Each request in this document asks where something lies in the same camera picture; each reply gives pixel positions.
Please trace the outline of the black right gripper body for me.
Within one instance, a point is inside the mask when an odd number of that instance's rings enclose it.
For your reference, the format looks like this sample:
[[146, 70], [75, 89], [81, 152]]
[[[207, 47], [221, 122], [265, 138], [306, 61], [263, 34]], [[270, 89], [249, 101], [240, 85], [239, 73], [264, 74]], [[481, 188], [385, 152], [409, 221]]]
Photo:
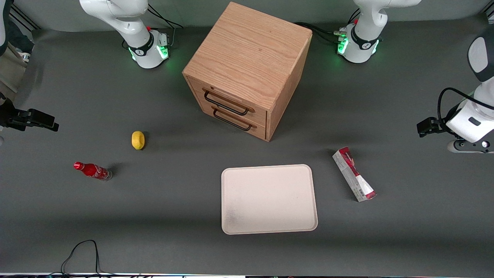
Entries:
[[16, 109], [12, 102], [4, 102], [0, 106], [0, 125], [3, 128], [25, 131], [28, 116], [28, 111]]

